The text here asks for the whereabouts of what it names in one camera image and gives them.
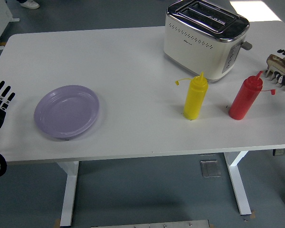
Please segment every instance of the squeeze bottle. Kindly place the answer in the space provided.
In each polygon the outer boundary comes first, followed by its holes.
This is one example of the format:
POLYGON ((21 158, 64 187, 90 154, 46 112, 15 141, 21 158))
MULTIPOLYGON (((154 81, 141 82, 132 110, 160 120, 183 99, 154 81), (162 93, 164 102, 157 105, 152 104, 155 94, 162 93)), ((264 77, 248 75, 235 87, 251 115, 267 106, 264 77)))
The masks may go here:
POLYGON ((229 110, 231 118, 236 120, 244 118, 263 88, 263 81, 260 78, 262 73, 263 71, 260 71, 256 76, 245 79, 229 110))
POLYGON ((189 120, 195 120, 200 114, 200 108, 208 89, 208 82, 207 79, 204 78, 204 72, 201 72, 199 76, 195 76, 193 79, 184 78, 181 80, 187 79, 191 81, 188 88, 183 115, 189 120))

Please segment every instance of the toaster lever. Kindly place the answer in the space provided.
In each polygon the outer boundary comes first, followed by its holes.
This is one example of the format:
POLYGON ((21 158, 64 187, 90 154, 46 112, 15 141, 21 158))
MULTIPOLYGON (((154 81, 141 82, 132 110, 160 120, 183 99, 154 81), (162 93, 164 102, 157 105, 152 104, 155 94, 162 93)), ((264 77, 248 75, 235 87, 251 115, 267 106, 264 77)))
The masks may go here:
POLYGON ((247 41, 241 43, 241 48, 245 49, 245 50, 250 50, 252 48, 252 44, 248 43, 247 41))

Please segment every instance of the bottle cap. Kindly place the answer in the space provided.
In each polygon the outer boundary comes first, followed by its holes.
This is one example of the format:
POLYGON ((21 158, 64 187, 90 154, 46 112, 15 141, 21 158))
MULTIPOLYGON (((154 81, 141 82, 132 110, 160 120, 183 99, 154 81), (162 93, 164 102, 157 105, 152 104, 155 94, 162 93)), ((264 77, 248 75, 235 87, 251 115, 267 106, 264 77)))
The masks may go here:
POLYGON ((246 80, 246 85, 253 90, 259 91, 263 87, 263 81, 260 78, 263 71, 260 71, 256 76, 250 76, 246 80))
POLYGON ((204 77, 204 72, 201 72, 200 75, 195 76, 191 82, 191 85, 196 85, 196 86, 200 86, 200 87, 204 87, 208 85, 208 81, 207 79, 204 77))

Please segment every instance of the purple plate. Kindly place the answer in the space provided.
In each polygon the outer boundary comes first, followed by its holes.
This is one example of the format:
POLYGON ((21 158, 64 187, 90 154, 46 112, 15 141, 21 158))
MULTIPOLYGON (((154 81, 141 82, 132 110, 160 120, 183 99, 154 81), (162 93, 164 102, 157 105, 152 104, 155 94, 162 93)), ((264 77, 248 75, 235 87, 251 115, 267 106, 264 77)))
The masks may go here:
POLYGON ((97 95, 79 85, 68 85, 45 95, 38 103, 34 120, 44 133, 69 138, 88 129, 99 112, 97 95))

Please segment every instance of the table leg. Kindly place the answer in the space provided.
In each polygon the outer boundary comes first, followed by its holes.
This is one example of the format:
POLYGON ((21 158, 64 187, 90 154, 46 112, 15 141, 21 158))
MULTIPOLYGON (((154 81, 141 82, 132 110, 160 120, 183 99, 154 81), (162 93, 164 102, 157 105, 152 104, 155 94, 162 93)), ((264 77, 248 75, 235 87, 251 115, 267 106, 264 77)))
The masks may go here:
POLYGON ((58 165, 67 173, 66 191, 63 200, 60 226, 70 227, 72 223, 79 162, 58 162, 58 165))
POLYGON ((244 185, 238 170, 238 162, 247 154, 247 152, 248 151, 224 153, 233 190, 237 199, 238 209, 241 215, 251 215, 244 185))

